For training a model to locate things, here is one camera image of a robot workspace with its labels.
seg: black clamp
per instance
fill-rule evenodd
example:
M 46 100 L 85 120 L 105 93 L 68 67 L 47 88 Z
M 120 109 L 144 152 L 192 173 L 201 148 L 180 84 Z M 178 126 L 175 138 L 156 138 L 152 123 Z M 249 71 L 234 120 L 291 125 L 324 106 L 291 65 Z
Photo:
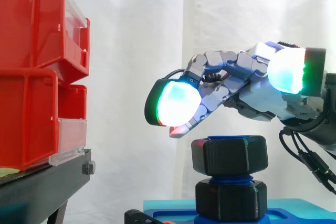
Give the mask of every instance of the black clamp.
M 153 217 L 144 214 L 139 210 L 128 210 L 125 213 L 125 224 L 163 224 L 162 222 L 155 220 Z

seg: black metal shelf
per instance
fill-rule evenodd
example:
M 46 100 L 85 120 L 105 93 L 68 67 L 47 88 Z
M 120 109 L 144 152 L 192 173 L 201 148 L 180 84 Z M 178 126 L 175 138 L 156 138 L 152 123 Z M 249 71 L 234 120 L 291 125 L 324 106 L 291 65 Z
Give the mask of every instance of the black metal shelf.
M 84 186 L 91 150 L 59 166 L 46 165 L 35 170 L 0 178 L 0 223 L 62 223 L 68 199 Z

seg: cyan platform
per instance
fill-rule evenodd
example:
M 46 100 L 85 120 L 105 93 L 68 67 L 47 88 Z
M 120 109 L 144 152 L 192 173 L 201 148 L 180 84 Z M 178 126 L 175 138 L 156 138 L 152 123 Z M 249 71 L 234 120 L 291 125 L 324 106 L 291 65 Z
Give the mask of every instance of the cyan platform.
M 144 212 L 176 224 L 220 224 L 197 216 L 195 200 L 147 200 Z M 336 214 L 302 199 L 269 199 L 266 216 L 253 224 L 336 224 Z

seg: red storage bin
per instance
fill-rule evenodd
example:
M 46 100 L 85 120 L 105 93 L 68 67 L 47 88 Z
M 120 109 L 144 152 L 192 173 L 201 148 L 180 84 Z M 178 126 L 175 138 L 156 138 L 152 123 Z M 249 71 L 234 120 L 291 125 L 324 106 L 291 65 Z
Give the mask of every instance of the red storage bin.
M 82 155 L 86 93 L 85 86 L 58 85 L 52 69 L 0 68 L 0 170 Z
M 89 20 L 73 0 L 0 0 L 0 68 L 51 68 L 60 82 L 89 74 Z

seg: white curtain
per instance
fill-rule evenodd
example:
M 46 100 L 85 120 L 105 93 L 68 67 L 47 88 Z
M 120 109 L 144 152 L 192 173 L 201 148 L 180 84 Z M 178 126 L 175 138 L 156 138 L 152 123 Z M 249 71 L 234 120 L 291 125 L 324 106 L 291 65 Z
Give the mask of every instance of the white curtain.
M 274 119 L 262 123 L 219 108 L 181 140 L 146 123 L 155 80 L 207 50 L 243 50 L 259 41 L 325 47 L 336 67 L 335 0 L 75 0 L 91 20 L 88 141 L 97 163 L 91 181 L 68 203 L 65 224 L 123 223 L 147 199 L 193 198 L 204 178 L 192 170 L 190 142 L 208 135 L 259 134 L 269 167 L 255 178 L 270 198 L 298 197 L 335 210 L 334 196 L 281 147 Z M 336 167 L 333 160 L 307 144 Z

